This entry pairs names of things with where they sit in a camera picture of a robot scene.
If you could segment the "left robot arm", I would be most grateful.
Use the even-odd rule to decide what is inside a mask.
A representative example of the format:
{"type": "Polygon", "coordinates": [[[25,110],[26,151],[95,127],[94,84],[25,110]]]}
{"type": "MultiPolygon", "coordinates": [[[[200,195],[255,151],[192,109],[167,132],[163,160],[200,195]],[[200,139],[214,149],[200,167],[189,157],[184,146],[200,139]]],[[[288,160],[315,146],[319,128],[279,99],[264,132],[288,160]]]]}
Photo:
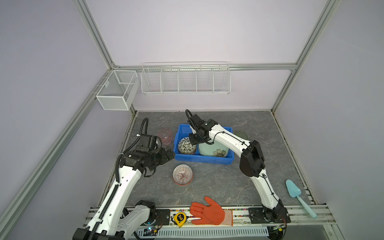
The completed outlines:
{"type": "Polygon", "coordinates": [[[121,152],[115,164],[115,181],[101,207],[85,228],[78,228],[74,240],[126,240],[144,223],[156,218],[154,202],[141,200],[128,214],[124,209],[140,178],[149,178],[158,166],[175,158],[171,149],[163,147],[160,137],[148,134],[149,119],[141,123],[137,139],[121,152]]]}

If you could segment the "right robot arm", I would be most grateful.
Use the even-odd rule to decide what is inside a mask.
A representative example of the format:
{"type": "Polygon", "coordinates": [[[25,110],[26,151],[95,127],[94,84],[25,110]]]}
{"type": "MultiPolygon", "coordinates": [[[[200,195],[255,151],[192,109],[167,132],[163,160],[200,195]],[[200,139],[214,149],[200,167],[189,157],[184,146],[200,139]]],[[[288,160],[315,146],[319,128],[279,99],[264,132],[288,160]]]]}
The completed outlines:
{"type": "Polygon", "coordinates": [[[198,115],[185,110],[188,124],[192,129],[189,134],[192,145],[206,143],[212,145],[219,142],[228,147],[240,157],[241,172],[251,178],[262,201],[264,218],[268,223],[276,223],[282,220],[290,223],[288,210],[282,200],[277,196],[268,179],[265,158],[261,145],[257,141],[248,141],[227,131],[216,121],[209,119],[202,120],[198,115]]]}

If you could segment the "pink transparent cup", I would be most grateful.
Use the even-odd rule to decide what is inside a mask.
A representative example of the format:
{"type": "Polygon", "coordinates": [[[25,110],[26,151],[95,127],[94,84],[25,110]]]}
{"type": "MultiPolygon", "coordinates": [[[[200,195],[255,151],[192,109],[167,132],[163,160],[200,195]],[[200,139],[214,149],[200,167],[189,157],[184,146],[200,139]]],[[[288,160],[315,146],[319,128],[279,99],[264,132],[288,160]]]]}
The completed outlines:
{"type": "Polygon", "coordinates": [[[170,145],[172,142],[172,131],[170,129],[159,130],[158,136],[164,145],[170,145]]]}

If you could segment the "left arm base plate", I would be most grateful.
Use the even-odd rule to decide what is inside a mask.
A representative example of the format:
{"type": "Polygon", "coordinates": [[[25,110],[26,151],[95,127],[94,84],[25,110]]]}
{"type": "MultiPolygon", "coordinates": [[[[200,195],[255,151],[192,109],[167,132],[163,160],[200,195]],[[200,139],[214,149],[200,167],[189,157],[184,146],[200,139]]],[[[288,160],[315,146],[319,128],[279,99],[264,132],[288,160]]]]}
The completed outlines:
{"type": "Polygon", "coordinates": [[[142,226],[168,226],[171,220],[170,209],[157,209],[155,211],[154,219],[146,221],[142,226]]]}

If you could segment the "purple striped bowl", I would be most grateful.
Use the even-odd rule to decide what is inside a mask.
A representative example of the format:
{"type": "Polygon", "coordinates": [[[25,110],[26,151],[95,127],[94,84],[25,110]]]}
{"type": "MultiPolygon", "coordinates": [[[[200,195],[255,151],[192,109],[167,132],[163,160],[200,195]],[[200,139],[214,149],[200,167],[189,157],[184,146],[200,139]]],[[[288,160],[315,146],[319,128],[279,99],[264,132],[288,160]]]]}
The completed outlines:
{"type": "Polygon", "coordinates": [[[173,179],[184,180],[193,179],[194,174],[190,166],[182,164],[175,167],[173,171],[173,179]]]}

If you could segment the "mint green flower plate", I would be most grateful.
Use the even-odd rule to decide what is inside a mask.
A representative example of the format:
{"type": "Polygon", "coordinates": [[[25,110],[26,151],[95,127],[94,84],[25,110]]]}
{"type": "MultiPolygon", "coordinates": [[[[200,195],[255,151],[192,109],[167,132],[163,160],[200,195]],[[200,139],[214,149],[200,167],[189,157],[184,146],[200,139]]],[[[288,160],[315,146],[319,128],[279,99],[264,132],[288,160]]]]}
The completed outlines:
{"type": "Polygon", "coordinates": [[[225,158],[229,153],[229,148],[218,141],[214,142],[212,145],[201,143],[198,148],[200,154],[207,157],[225,158]]]}

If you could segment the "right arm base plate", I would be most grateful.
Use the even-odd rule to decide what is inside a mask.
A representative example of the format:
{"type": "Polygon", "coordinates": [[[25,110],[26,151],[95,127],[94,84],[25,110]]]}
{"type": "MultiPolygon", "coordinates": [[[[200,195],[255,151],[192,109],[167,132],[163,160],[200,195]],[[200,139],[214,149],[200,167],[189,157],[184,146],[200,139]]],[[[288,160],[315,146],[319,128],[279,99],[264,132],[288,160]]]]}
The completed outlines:
{"type": "Polygon", "coordinates": [[[252,224],[288,224],[291,218],[285,208],[273,210],[263,207],[249,208],[249,218],[252,224]]]}

